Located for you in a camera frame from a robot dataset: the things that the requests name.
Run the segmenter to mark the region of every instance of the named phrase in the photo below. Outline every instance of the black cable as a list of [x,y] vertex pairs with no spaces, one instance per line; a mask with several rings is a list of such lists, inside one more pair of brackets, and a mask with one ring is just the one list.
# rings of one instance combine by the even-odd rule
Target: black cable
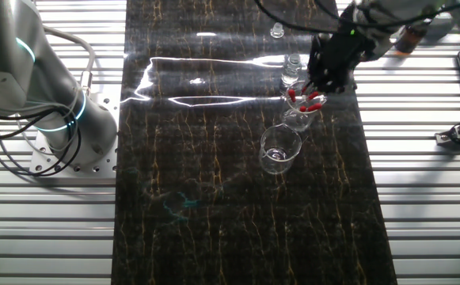
[[48,109],[48,110],[45,110],[45,111],[42,111],[42,112],[38,112],[36,114],[32,114],[32,115],[27,115],[27,116],[13,116],[13,117],[10,117],[10,116],[0,116],[0,120],[26,120],[26,119],[32,119],[32,118],[36,118],[38,116],[42,116],[43,114],[50,114],[56,110],[62,110],[61,108],[51,108],[51,109]]
[[36,117],[34,120],[30,121],[29,123],[27,123],[23,128],[20,128],[18,129],[18,131],[14,131],[12,133],[9,133],[8,135],[0,135],[0,139],[8,139],[8,138],[11,138],[15,135],[19,135],[20,133],[26,131],[27,129],[29,129],[33,124],[36,124],[38,123],[40,120],[42,120],[44,117],[50,115],[51,113],[54,112],[53,109],[49,110],[50,112],[46,112],[44,113],[42,116],[38,116]]
[[[69,120],[68,120],[67,118],[64,118],[64,120],[65,120],[65,122],[69,123]],[[70,127],[68,127],[68,141],[70,141],[71,136],[72,136],[72,134],[71,134],[71,129],[70,129]],[[69,149],[69,147],[67,147],[67,148],[65,149],[65,151],[63,152],[63,154],[61,155],[61,157],[59,158],[59,160],[58,160],[54,165],[52,165],[51,167],[49,167],[49,168],[47,168],[47,169],[45,169],[45,170],[43,170],[43,171],[41,171],[41,172],[38,172],[38,173],[32,173],[32,172],[30,172],[29,170],[25,169],[22,165],[20,165],[17,161],[15,161],[15,160],[11,157],[11,155],[8,154],[8,150],[6,149],[4,143],[3,143],[3,141],[2,141],[1,139],[0,139],[0,146],[1,146],[1,148],[2,148],[2,152],[8,157],[8,159],[9,159],[13,164],[15,164],[16,167],[18,167],[19,169],[25,171],[25,173],[19,173],[19,172],[16,172],[16,173],[15,173],[15,172],[13,172],[14,174],[30,175],[30,176],[35,176],[35,177],[40,177],[41,174],[46,173],[46,172],[48,172],[48,171],[54,169],[54,168],[55,168],[55,167],[66,157],[67,151],[68,151],[68,149]]]
[[319,8],[323,12],[328,14],[331,18],[333,18],[335,20],[339,20],[339,21],[344,22],[346,24],[354,25],[354,26],[357,26],[357,27],[363,27],[363,28],[389,28],[389,27],[397,27],[397,26],[402,26],[402,25],[408,25],[408,24],[412,24],[412,23],[414,23],[416,21],[421,21],[421,20],[425,20],[425,19],[428,19],[428,18],[434,18],[435,16],[437,16],[437,15],[439,15],[441,13],[449,12],[451,10],[456,10],[456,9],[460,8],[460,3],[458,3],[456,5],[452,5],[452,6],[448,6],[448,7],[444,7],[442,9],[439,9],[438,11],[436,11],[434,13],[423,14],[423,15],[420,15],[420,16],[417,16],[417,17],[412,17],[412,18],[407,19],[407,20],[396,21],[396,22],[392,22],[392,23],[388,23],[388,24],[362,24],[362,23],[356,23],[354,21],[350,21],[350,20],[347,20],[347,19],[343,19],[343,18],[339,17],[338,15],[332,13],[329,9],[326,8],[326,6],[324,6],[321,3],[321,0],[314,0],[314,2],[316,3],[317,6],[319,6]]
[[[69,125],[69,120],[68,118],[64,118],[64,120],[67,122],[67,130],[68,130],[68,141],[70,141],[71,139],[71,126]],[[8,154],[8,151],[6,150],[6,147],[4,146],[4,144],[2,143],[2,140],[0,140],[0,145],[1,145],[1,148],[3,150],[3,153],[8,157],[8,159],[13,163],[15,164],[15,166],[17,166],[19,169],[23,170],[24,172],[21,173],[19,171],[16,171],[12,168],[10,168],[1,158],[0,158],[0,163],[6,168],[8,169],[8,171],[10,171],[11,173],[15,174],[15,175],[18,175],[18,176],[33,176],[33,177],[49,177],[49,176],[52,176],[52,175],[55,175],[57,173],[60,173],[61,171],[63,171],[66,167],[68,167],[71,162],[73,162],[73,160],[77,157],[79,151],[80,151],[80,148],[81,148],[81,145],[82,145],[82,134],[80,132],[80,128],[77,127],[77,134],[78,135],[78,144],[77,144],[77,148],[73,154],[73,156],[70,158],[70,160],[61,168],[59,169],[55,169],[55,171],[53,173],[47,173],[45,174],[47,171],[50,171],[54,168],[56,168],[56,166],[66,157],[67,153],[68,153],[68,150],[70,149],[70,145],[72,143],[72,141],[70,142],[70,144],[67,146],[67,148],[64,150],[63,154],[61,155],[61,157],[59,158],[59,160],[54,164],[52,165],[51,167],[43,170],[43,171],[40,171],[38,173],[33,173],[27,169],[25,169],[23,166],[21,166],[17,161],[15,161],[11,155]]]
[[273,15],[272,13],[270,13],[270,11],[268,11],[266,8],[263,7],[263,5],[261,5],[260,0],[254,0],[254,2],[256,3],[258,8],[261,10],[261,12],[263,12],[265,15],[267,15],[272,20],[282,24],[286,28],[294,29],[294,30],[298,30],[298,31],[303,31],[303,32],[325,32],[325,33],[331,33],[331,34],[339,34],[338,31],[327,31],[327,30],[322,30],[322,29],[319,29],[319,28],[308,28],[308,27],[304,27],[304,26],[301,26],[301,25],[295,25],[295,24],[292,24],[292,23],[288,23],[285,20],[283,20],[283,19]]

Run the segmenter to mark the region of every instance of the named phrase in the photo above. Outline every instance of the glass vial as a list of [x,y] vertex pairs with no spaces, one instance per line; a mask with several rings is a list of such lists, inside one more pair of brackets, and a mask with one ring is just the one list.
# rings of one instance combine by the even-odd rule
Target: glass vial
[[270,36],[279,39],[280,37],[284,36],[284,29],[280,23],[276,23],[274,27],[270,30]]
[[428,24],[430,22],[416,26],[406,26],[404,31],[402,31],[400,39],[395,43],[397,53],[403,55],[411,54],[427,34]]
[[302,69],[302,60],[299,54],[293,54],[287,57],[281,77],[284,85],[289,86],[298,80],[298,73]]

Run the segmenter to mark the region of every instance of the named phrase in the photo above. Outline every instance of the clear glass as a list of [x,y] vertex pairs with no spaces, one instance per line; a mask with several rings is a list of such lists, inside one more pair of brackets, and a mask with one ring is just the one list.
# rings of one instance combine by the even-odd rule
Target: clear glass
[[280,37],[284,36],[284,29],[280,23],[275,23],[274,27],[270,30],[270,35],[279,39]]
[[299,54],[287,57],[281,77],[284,85],[288,86],[298,80],[298,73],[302,69],[302,60]]
[[302,139],[285,124],[267,129],[261,136],[260,163],[270,174],[285,173],[302,148]]
[[304,85],[305,82],[295,82],[288,88],[288,90],[293,89],[295,91],[296,102],[291,100],[291,98],[287,95],[287,91],[283,94],[283,111],[281,112],[281,121],[294,131],[305,131],[309,128],[314,121],[315,113],[319,111],[314,110],[311,112],[301,112],[300,108],[302,106],[309,108],[316,103],[323,105],[326,102],[325,95],[318,95],[312,100],[308,100],[308,96],[310,95],[309,93],[307,93],[307,95],[301,95]]

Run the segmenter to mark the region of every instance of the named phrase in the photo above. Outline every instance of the mounting plate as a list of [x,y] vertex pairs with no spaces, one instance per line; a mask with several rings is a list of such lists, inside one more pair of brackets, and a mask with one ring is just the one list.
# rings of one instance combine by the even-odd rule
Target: mounting plate
[[[89,98],[93,102],[106,107],[112,114],[117,126],[119,125],[119,94],[117,94],[117,96],[109,96],[104,93],[93,93]],[[115,178],[117,167],[117,141],[116,137],[112,149],[101,160],[84,166],[67,167],[62,172],[53,175],[52,178]],[[35,146],[39,150],[45,149],[45,154],[37,151],[32,153],[30,171],[41,171],[42,169],[52,166],[57,161],[57,157],[47,155],[51,154],[51,151],[45,136],[40,132],[38,132],[36,137]]]

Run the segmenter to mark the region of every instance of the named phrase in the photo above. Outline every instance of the metal rail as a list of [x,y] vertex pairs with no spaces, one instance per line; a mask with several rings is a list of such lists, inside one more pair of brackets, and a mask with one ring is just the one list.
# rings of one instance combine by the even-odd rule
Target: metal rail
[[[348,0],[339,0],[342,10]],[[46,25],[88,40],[96,50],[93,91],[120,98],[126,1],[37,1]],[[48,38],[79,76],[86,52]],[[460,153],[434,134],[460,122],[460,34],[392,55],[355,72],[379,199],[399,284],[460,284]],[[5,131],[15,130],[0,122]],[[35,131],[27,133],[30,139]],[[21,136],[6,143],[24,165]],[[115,181],[30,183],[0,165],[0,284],[110,284]]]

